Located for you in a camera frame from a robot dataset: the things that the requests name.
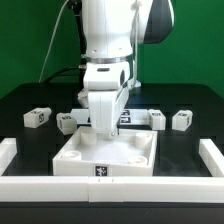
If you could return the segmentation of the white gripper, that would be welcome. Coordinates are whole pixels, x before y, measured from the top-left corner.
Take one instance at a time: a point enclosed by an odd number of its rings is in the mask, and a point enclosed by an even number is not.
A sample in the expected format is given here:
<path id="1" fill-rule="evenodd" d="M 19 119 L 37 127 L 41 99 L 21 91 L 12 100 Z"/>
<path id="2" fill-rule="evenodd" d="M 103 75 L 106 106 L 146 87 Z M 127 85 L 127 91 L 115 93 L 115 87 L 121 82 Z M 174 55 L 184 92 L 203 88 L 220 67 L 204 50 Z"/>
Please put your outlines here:
<path id="1" fill-rule="evenodd" d="M 110 139 L 118 135 L 114 129 L 129 97 L 129 76 L 128 62 L 87 63 L 83 84 L 91 126 L 98 133 L 109 133 Z"/>

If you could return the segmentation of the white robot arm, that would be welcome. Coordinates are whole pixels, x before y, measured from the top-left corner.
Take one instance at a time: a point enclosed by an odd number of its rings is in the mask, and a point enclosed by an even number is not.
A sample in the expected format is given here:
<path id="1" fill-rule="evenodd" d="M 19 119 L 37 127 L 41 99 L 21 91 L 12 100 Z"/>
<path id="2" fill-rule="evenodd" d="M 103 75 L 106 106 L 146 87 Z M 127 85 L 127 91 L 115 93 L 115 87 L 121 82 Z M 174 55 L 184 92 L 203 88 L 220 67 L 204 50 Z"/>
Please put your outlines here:
<path id="1" fill-rule="evenodd" d="M 138 46 L 162 42 L 174 26 L 171 0 L 82 0 L 87 42 L 84 90 L 92 128 L 112 133 L 137 79 Z"/>

